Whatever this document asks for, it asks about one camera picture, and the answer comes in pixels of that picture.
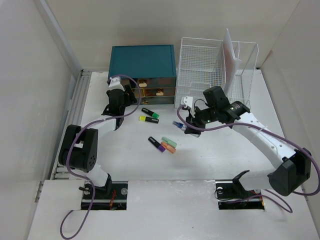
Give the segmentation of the clear blue glue pen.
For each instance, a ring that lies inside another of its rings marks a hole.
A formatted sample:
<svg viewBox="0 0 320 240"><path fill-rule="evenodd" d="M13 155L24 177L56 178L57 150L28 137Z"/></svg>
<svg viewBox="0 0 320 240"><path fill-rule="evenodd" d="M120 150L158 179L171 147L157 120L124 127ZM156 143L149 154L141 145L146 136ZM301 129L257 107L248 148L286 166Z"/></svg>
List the clear blue glue pen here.
<svg viewBox="0 0 320 240"><path fill-rule="evenodd" d="M177 121L173 121L172 124L174 126L176 126L177 128L179 128L181 131L184 132L186 125L181 123L181 122L177 122Z"/></svg>

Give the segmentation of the teal drawer organizer box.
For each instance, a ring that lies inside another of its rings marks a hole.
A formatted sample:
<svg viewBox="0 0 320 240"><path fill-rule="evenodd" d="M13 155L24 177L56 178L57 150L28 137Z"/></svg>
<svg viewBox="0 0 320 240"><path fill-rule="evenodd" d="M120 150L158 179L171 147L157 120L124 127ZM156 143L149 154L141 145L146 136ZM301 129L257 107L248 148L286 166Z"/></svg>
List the teal drawer organizer box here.
<svg viewBox="0 0 320 240"><path fill-rule="evenodd" d="M144 105L175 102L177 70L172 44L113 46L108 77L121 75Z"/></svg>

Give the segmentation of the clear mesh zip pouch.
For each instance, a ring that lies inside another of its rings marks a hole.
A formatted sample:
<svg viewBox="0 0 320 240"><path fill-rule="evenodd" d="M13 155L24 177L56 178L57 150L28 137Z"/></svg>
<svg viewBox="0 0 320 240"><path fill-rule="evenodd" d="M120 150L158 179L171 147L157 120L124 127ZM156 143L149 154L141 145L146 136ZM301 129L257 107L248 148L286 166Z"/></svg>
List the clear mesh zip pouch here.
<svg viewBox="0 0 320 240"><path fill-rule="evenodd" d="M225 66L224 93L227 95L232 90L234 77L241 63L241 60L236 56L235 50L233 48L233 43L228 28L225 31L224 39L222 41L222 48Z"/></svg>

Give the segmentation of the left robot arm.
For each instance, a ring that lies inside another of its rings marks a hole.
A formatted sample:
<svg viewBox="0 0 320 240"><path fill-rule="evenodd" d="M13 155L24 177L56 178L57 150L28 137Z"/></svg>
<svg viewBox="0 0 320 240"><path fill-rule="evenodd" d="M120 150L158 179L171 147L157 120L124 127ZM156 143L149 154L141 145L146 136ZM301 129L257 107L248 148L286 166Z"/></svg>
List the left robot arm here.
<svg viewBox="0 0 320 240"><path fill-rule="evenodd" d="M97 119L87 128L71 124L66 128L58 163L73 170L76 177L84 176L90 179L94 192L100 198L107 198L112 192L111 176L97 164L98 139L108 132L117 130L124 121L125 109L136 104L137 99L131 85L123 88L110 88L106 92L109 103Z"/></svg>

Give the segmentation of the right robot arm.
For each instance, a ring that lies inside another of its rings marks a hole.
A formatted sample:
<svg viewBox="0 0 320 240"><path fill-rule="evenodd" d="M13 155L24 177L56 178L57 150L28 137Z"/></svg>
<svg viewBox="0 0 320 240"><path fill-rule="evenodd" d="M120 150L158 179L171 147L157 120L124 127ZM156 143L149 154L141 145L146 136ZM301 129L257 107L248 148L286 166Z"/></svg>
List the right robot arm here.
<svg viewBox="0 0 320 240"><path fill-rule="evenodd" d="M191 96L181 99L183 109L188 110L185 134L199 135L207 124L220 122L245 137L272 165L270 170L244 170L234 177L231 190L235 196L243 197L251 190L272 189L286 197L310 178L311 160L306 149L298 149L273 136L245 104L229 102L220 86L206 89L203 95L205 109L196 107Z"/></svg>

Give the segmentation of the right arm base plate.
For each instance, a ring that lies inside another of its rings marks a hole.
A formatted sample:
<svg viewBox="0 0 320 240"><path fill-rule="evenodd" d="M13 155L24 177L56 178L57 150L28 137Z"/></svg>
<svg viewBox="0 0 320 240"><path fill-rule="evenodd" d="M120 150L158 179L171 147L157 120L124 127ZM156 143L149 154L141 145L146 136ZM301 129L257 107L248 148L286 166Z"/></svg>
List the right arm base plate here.
<svg viewBox="0 0 320 240"><path fill-rule="evenodd" d="M219 210L264 210L260 193L247 191L239 182L231 179L215 181L214 197L218 200Z"/></svg>

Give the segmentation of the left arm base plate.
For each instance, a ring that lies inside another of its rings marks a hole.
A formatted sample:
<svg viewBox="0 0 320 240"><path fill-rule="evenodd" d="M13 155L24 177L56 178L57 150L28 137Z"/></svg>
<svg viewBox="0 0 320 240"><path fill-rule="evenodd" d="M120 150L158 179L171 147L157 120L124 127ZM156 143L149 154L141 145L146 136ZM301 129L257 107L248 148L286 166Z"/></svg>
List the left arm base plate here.
<svg viewBox="0 0 320 240"><path fill-rule="evenodd" d="M128 186L127 181L113 181L110 190L107 192L96 188L91 210L126 210ZM93 196L92 186L89 183L86 183L84 187L80 186L78 189L82 191L81 210L88 210Z"/></svg>

